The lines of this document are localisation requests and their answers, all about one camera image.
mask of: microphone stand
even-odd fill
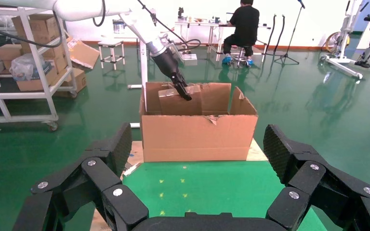
[[[298,64],[300,64],[300,62],[298,62],[298,61],[296,61],[296,60],[294,60],[294,59],[292,59],[292,58],[289,57],[289,50],[290,50],[290,46],[291,46],[291,41],[293,41],[294,33],[296,32],[297,23],[299,22],[299,18],[300,18],[300,14],[301,14],[301,10],[302,9],[303,9],[303,5],[301,6],[299,15],[297,16],[296,25],[294,26],[293,33],[292,33],[291,38],[290,38],[290,44],[289,44],[289,46],[287,48],[287,51],[286,51],[286,53],[284,55],[280,56],[280,58],[278,58],[278,59],[275,60],[275,63],[277,63],[277,64],[286,65],[286,59],[290,59],[293,62],[295,62],[294,64],[288,64],[288,65],[298,65]]]

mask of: person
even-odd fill
[[[223,63],[227,64],[232,61],[230,49],[232,45],[249,46],[245,48],[245,56],[249,65],[253,64],[251,56],[253,50],[251,47],[257,40],[257,28],[259,27],[260,13],[252,7],[253,0],[240,0],[240,7],[233,13],[232,18],[227,26],[235,26],[235,33],[224,40],[224,54],[226,57]]]

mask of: white robotic arm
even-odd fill
[[[104,0],[106,16],[119,15],[127,27],[146,44],[155,63],[186,100],[187,86],[172,51],[162,44],[150,13],[140,0]],[[79,21],[103,16],[103,0],[0,0],[0,5],[52,10],[66,21]]]

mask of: green epoxy floor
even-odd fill
[[[187,81],[231,82],[241,88],[258,110],[254,137],[261,147],[266,125],[278,124],[291,139],[313,145],[333,166],[370,183],[370,72],[362,71],[365,80],[356,85],[330,67],[318,67],[318,52],[291,52],[301,63],[283,68],[272,66],[267,56],[259,69],[257,57],[259,67],[250,70],[222,69],[206,60],[205,49],[196,54],[197,66],[181,68]],[[57,132],[39,123],[0,124],[0,231],[11,229],[36,180],[75,161],[91,141],[110,136],[122,122],[139,120],[140,91],[126,89],[141,83],[135,47],[126,47],[126,56],[120,71],[107,64],[102,70],[97,63],[74,101],[55,99]],[[326,72],[331,74],[323,84]],[[166,80],[150,62],[149,81]],[[48,110],[39,101],[9,102],[8,107],[18,113]],[[138,130],[133,135],[140,139]],[[70,230],[88,230],[92,212],[92,205],[81,209],[68,224]],[[337,230],[325,216],[320,218],[328,230]]]

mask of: black pants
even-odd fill
[[[243,44],[243,42],[240,41],[239,38],[237,38],[235,35],[231,35],[224,40],[224,54],[230,54],[230,49],[232,48],[232,46],[248,46],[248,48],[245,48],[245,56],[248,57],[253,54],[253,50],[251,49],[251,47],[254,44],[255,43]]]

